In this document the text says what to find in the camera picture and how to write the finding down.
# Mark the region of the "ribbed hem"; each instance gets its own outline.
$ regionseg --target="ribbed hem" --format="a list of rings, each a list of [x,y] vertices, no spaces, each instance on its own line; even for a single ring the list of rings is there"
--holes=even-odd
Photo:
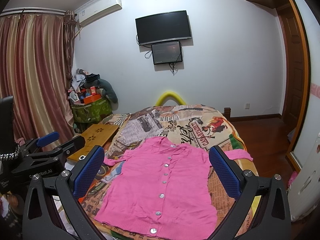
[[[135,232],[146,236],[160,237],[171,240],[203,240],[207,239],[215,229],[217,218],[210,225],[183,226],[178,224],[150,224],[128,214],[107,211],[106,215],[97,214],[95,220],[114,227],[119,227],[129,232]],[[157,233],[151,234],[151,228],[156,228]]]

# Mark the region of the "wooden floor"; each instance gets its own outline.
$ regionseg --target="wooden floor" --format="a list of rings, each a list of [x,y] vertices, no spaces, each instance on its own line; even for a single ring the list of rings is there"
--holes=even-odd
[[[287,185],[293,172],[285,158],[289,147],[287,126],[279,118],[232,122],[253,158],[259,176],[280,174]]]

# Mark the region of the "bed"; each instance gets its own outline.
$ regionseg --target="bed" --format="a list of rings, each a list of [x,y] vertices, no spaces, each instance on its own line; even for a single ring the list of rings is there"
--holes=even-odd
[[[103,120],[102,123],[120,125],[112,142],[105,147],[106,156],[111,159],[120,158],[127,149],[134,149],[146,138],[153,136],[165,136],[175,144],[189,143],[206,151],[214,145],[219,145],[224,151],[246,150],[244,142],[226,117],[216,109],[203,105],[154,106],[131,115],[116,114]],[[235,161],[243,170],[249,169],[257,175],[253,162],[247,159]],[[90,219],[105,236],[119,239],[155,240],[152,237],[123,231],[94,220],[108,187],[120,174],[122,164],[123,162],[120,162],[113,167],[102,165],[86,196],[79,201]],[[217,209],[218,225],[230,210],[234,199],[228,197],[212,167],[208,174],[208,191],[212,205]],[[250,209],[238,235],[247,230],[252,217],[253,213]]]

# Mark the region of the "sheer brown curtain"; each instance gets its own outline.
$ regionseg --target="sheer brown curtain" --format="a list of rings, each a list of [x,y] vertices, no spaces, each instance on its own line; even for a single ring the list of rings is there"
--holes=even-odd
[[[66,11],[63,22],[63,47],[66,69],[66,89],[70,87],[70,80],[72,79],[71,69],[73,63],[73,53],[75,46],[75,28],[76,28],[75,12]]]
[[[65,90],[63,27],[63,16],[0,17],[0,97],[14,96],[16,138],[57,131],[58,145],[74,135]]]

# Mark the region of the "wooden bed post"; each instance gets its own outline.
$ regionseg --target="wooden bed post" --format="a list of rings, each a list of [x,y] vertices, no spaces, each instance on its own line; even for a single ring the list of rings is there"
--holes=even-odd
[[[229,121],[230,120],[230,115],[231,115],[231,108],[230,107],[225,107],[223,109],[223,116]]]

